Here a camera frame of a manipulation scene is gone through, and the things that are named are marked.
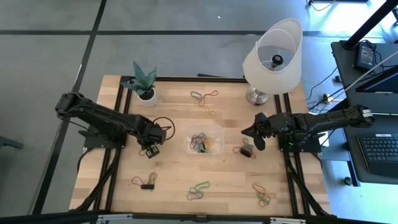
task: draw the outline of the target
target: lamp base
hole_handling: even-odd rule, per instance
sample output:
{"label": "lamp base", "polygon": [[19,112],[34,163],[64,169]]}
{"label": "lamp base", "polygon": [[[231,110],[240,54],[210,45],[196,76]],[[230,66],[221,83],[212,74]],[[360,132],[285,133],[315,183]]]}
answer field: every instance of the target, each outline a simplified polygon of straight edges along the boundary
{"label": "lamp base", "polygon": [[258,91],[253,86],[250,86],[246,92],[246,99],[254,106],[261,106],[268,100],[268,94]]}

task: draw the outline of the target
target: black keyboard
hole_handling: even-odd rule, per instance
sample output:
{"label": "black keyboard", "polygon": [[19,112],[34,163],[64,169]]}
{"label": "black keyboard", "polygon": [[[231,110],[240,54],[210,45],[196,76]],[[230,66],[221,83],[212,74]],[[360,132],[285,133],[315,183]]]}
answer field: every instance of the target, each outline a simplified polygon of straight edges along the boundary
{"label": "black keyboard", "polygon": [[398,177],[398,134],[357,136],[372,174]]}

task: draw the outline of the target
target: gray floor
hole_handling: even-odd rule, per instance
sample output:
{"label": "gray floor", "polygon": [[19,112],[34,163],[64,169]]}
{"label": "gray floor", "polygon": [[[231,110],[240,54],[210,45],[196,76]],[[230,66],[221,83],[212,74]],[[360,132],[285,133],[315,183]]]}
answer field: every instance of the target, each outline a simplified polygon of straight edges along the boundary
{"label": "gray floor", "polygon": [[[318,7],[326,3],[317,3]],[[0,0],[0,29],[90,30],[100,0]],[[108,1],[100,30],[264,30],[281,19],[294,17],[305,31],[320,36],[303,40],[302,81],[308,96],[312,86],[336,67],[330,43],[352,34],[380,1],[337,3],[314,11],[305,1],[260,0],[113,0]],[[383,42],[394,27],[391,16],[368,37]],[[96,99],[103,75],[131,75],[132,61],[144,70],[154,66],[162,76],[197,73],[241,77],[242,61],[259,37],[238,35],[97,36],[80,92]],[[57,100],[70,91],[88,36],[0,35],[0,135],[25,144],[23,150],[0,150],[0,216],[29,212],[36,186],[60,121],[53,111]],[[341,88],[327,80],[313,92]],[[44,212],[68,209],[76,179],[76,162],[83,138],[70,126],[45,203]],[[344,162],[324,162],[323,172],[332,211],[338,217],[398,223],[395,185],[341,183],[349,175]]]}

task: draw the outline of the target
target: clear plastic container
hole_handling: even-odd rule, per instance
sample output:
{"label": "clear plastic container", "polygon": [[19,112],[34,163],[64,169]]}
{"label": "clear plastic container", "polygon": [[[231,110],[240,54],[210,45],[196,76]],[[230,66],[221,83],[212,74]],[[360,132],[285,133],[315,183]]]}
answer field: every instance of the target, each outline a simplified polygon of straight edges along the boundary
{"label": "clear plastic container", "polygon": [[224,151],[224,129],[218,125],[189,126],[185,142],[185,150],[188,154],[217,156]]}

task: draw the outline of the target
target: wooden table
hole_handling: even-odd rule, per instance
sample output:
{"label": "wooden table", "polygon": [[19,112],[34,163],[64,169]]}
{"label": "wooden table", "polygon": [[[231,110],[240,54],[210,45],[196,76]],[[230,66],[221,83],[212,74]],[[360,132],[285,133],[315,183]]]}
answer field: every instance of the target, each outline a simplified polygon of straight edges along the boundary
{"label": "wooden table", "polygon": [[[120,76],[105,75],[97,103],[114,108]],[[113,212],[126,213],[168,213],[209,215],[292,215],[289,188],[283,155],[276,138],[266,139],[266,150],[254,150],[256,159],[235,154],[232,148],[240,146],[241,130],[254,122],[254,115],[263,112],[266,116],[276,114],[274,97],[263,106],[252,106],[245,99],[247,83],[217,82],[155,82],[158,103],[152,108],[141,105],[133,93],[129,113],[141,114],[149,119],[166,116],[176,126],[175,136],[159,147],[160,154],[148,159],[139,156],[140,149],[135,137],[128,136],[122,150],[117,181],[114,189]],[[206,104],[216,111],[209,116],[202,108],[194,105],[191,91],[210,93],[218,90],[218,96],[206,98]],[[120,111],[126,100],[123,92]],[[300,83],[290,96],[293,113],[306,113],[307,104]],[[185,152],[185,131],[189,126],[220,125],[224,128],[225,150],[219,156],[193,156]],[[98,181],[104,149],[95,149],[81,162],[80,171],[73,191],[70,208],[79,206]],[[319,161],[311,154],[300,154],[305,183],[317,202],[330,212],[322,170]],[[148,175],[159,176],[155,190],[141,190],[131,179],[139,176],[144,182]],[[190,187],[199,182],[210,181],[200,200],[187,200]],[[271,196],[267,208],[258,205],[252,183],[259,182]],[[108,186],[104,187],[100,208],[104,208]],[[303,213],[300,190],[296,186],[298,208]]]}

